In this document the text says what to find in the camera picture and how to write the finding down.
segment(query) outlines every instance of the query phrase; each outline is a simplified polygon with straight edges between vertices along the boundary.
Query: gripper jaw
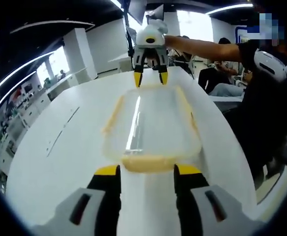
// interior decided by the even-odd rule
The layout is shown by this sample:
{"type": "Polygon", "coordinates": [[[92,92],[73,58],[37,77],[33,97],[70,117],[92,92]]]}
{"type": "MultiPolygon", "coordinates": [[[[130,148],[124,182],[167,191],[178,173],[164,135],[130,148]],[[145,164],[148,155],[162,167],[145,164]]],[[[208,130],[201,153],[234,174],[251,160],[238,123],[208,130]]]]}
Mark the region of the gripper jaw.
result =
{"type": "Polygon", "coordinates": [[[135,78],[135,84],[136,87],[139,88],[142,82],[143,78],[143,72],[144,72],[144,60],[147,55],[155,55],[155,60],[157,61],[158,66],[158,72],[159,72],[159,78],[160,82],[163,85],[166,85],[168,82],[168,55],[167,50],[165,47],[160,48],[140,48],[135,47],[135,53],[134,53],[134,78],[135,78]]]}

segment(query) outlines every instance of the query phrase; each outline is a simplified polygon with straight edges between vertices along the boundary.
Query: ceiling light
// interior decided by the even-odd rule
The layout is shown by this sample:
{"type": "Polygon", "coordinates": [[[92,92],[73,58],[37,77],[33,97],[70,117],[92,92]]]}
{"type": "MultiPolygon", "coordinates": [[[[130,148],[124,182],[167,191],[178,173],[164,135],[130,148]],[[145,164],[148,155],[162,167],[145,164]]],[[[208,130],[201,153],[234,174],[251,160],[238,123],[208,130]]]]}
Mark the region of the ceiling light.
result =
{"type": "Polygon", "coordinates": [[[14,29],[13,31],[11,31],[10,33],[15,33],[18,32],[20,30],[32,27],[32,26],[40,26],[40,25],[46,25],[46,24],[55,24],[55,23],[72,23],[72,24],[82,24],[82,25],[89,25],[89,26],[95,26],[95,24],[91,24],[88,22],[82,22],[82,21],[66,21],[66,20],[57,20],[57,21],[42,21],[42,22],[36,22],[36,23],[32,23],[29,25],[25,25],[25,26],[21,26],[20,28],[14,29]]]}
{"type": "Polygon", "coordinates": [[[7,75],[2,81],[0,81],[0,87],[14,74],[16,74],[19,70],[21,70],[22,68],[26,67],[27,65],[31,64],[32,62],[39,60],[47,55],[53,54],[55,51],[40,55],[39,57],[32,59],[30,61],[28,61],[26,64],[23,64],[22,66],[20,66],[19,68],[15,69],[13,72],[11,72],[9,75],[7,75]]]}
{"type": "Polygon", "coordinates": [[[12,87],[8,93],[5,94],[4,97],[2,97],[2,99],[0,100],[0,106],[2,105],[3,101],[6,99],[6,97],[13,91],[15,90],[20,84],[23,83],[23,81],[25,81],[27,78],[29,78],[31,75],[35,74],[36,71],[33,71],[32,73],[28,74],[26,77],[24,77],[21,81],[19,81],[14,87],[12,87]]]}
{"type": "Polygon", "coordinates": [[[234,9],[234,8],[240,8],[240,7],[253,7],[253,4],[251,3],[245,3],[245,4],[237,4],[237,5],[233,5],[233,6],[226,6],[226,7],[222,7],[213,11],[209,11],[206,13],[206,15],[210,15],[219,11],[225,11],[225,10],[229,10],[229,9],[234,9]]]}

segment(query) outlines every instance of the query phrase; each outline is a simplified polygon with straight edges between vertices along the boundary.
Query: white wall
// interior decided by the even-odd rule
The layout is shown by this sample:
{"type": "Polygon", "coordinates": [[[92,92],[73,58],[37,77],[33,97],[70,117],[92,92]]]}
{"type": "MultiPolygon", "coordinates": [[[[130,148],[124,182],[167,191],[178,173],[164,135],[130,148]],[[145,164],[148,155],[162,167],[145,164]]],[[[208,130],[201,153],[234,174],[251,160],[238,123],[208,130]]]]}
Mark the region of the white wall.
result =
{"type": "Polygon", "coordinates": [[[218,43],[220,38],[227,38],[231,43],[235,43],[235,28],[234,26],[211,18],[212,30],[213,30],[213,42],[218,43]]]}
{"type": "Polygon", "coordinates": [[[86,68],[89,78],[96,79],[98,74],[86,38],[86,30],[83,28],[73,29],[63,39],[64,52],[70,73],[76,73],[86,68]]]}
{"type": "Polygon", "coordinates": [[[164,22],[168,25],[169,35],[181,35],[176,12],[165,12],[164,22]]]}
{"type": "Polygon", "coordinates": [[[116,69],[117,62],[108,62],[127,53],[127,40],[122,19],[109,22],[86,33],[98,73],[116,69]]]}

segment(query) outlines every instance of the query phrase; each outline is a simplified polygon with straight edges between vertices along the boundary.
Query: window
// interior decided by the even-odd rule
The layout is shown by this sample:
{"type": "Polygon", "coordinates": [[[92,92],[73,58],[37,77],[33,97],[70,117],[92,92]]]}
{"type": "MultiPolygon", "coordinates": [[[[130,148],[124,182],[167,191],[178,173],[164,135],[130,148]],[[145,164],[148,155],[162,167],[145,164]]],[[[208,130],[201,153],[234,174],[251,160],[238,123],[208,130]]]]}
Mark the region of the window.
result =
{"type": "Polygon", "coordinates": [[[42,63],[42,64],[38,67],[38,69],[36,70],[36,72],[37,72],[37,76],[39,77],[39,81],[40,81],[40,83],[41,83],[41,86],[43,87],[43,86],[44,86],[44,80],[45,80],[46,78],[49,78],[49,79],[50,79],[50,75],[49,75],[49,73],[48,73],[48,71],[47,71],[45,62],[42,63]]]}
{"type": "Polygon", "coordinates": [[[63,47],[58,48],[52,55],[50,55],[49,61],[54,75],[60,74],[61,70],[64,72],[69,71],[69,66],[63,47]]]}
{"type": "Polygon", "coordinates": [[[209,16],[197,12],[177,11],[177,18],[182,36],[213,42],[212,23],[209,16]]]}
{"type": "Polygon", "coordinates": [[[146,19],[146,14],[147,12],[144,14],[143,17],[143,25],[141,26],[131,15],[128,14],[128,23],[129,23],[129,27],[134,29],[137,33],[144,29],[148,23],[147,23],[147,19],[146,19]]]}

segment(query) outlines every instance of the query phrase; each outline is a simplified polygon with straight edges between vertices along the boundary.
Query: transparent plastic container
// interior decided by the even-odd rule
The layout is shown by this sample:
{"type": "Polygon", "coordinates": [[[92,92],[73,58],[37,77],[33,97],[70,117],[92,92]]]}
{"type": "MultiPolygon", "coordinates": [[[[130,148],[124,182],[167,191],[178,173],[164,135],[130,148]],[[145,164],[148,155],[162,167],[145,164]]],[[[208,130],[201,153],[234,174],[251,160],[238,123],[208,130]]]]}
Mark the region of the transparent plastic container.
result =
{"type": "Polygon", "coordinates": [[[103,131],[104,155],[135,172],[169,170],[201,150],[192,109],[178,86],[128,91],[103,131]]]}

